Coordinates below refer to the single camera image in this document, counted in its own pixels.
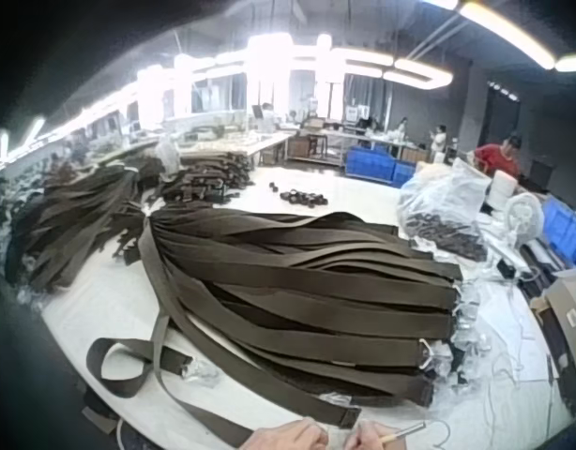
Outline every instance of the red shirt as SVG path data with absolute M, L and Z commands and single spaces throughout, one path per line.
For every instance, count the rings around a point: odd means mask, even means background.
M 503 171 L 517 178 L 520 175 L 520 167 L 515 159 L 507 159 L 501 153 L 501 146 L 489 143 L 476 150 L 476 158 L 484 164 L 484 172 L 493 176 L 495 171 Z

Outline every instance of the bundle of straps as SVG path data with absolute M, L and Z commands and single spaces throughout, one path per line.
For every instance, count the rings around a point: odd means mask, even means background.
M 152 369 L 168 394 L 225 442 L 239 447 L 250 436 L 167 390 L 161 371 L 180 374 L 192 360 L 164 346 L 171 324 L 228 376 L 326 424 L 351 428 L 360 409 L 323 401 L 324 392 L 349 394 L 355 404 L 431 402 L 420 341 L 449 338 L 458 299 L 452 284 L 462 275 L 411 249 L 394 227 L 345 213 L 253 214 L 193 202 L 153 213 L 141 233 L 139 256 L 160 306 L 152 340 L 102 338 L 87 355 L 88 369 L 114 394 L 135 395 Z M 115 344 L 145 361 L 139 377 L 102 377 Z
M 121 222 L 114 227 L 114 215 L 123 213 L 129 201 L 140 200 L 141 171 L 153 164 L 144 159 L 133 167 L 101 168 L 32 198 L 12 221 L 7 281 L 26 282 L 37 292 L 69 286 L 86 258 L 124 229 Z M 24 256 L 36 259 L 33 270 L 25 270 Z

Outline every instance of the white fan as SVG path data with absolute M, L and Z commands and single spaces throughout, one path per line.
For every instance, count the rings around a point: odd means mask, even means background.
M 538 199 L 524 193 L 507 200 L 503 221 L 507 231 L 517 235 L 515 245 L 518 248 L 542 234 L 544 214 Z

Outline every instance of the electrical cable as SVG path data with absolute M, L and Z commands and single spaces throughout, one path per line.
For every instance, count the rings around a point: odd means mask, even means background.
M 445 450 L 444 445 L 448 442 L 448 440 L 450 439 L 450 426 L 447 422 L 445 422 L 444 420 L 440 420 L 440 419 L 433 419 L 431 421 L 432 424 L 442 424 L 445 426 L 445 428 L 447 429 L 447 436 L 440 442 L 440 443 L 435 443 L 432 445 L 432 447 L 438 449 L 438 450 Z
M 123 442 L 121 441 L 121 426 L 123 425 L 123 419 L 119 417 L 119 421 L 117 422 L 117 429 L 115 431 L 115 436 L 117 437 L 117 445 L 119 446 L 119 450 L 126 450 L 126 447 L 123 446 Z

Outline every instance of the blue bin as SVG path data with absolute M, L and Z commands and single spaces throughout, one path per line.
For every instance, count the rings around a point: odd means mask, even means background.
M 551 197 L 542 206 L 544 235 L 551 247 L 576 264 L 576 213 Z
M 394 174 L 392 175 L 392 186 L 401 188 L 407 181 L 413 178 L 416 172 L 416 165 L 409 162 L 399 161 L 394 167 Z
M 346 175 L 390 182 L 395 160 L 386 153 L 354 146 L 346 156 Z

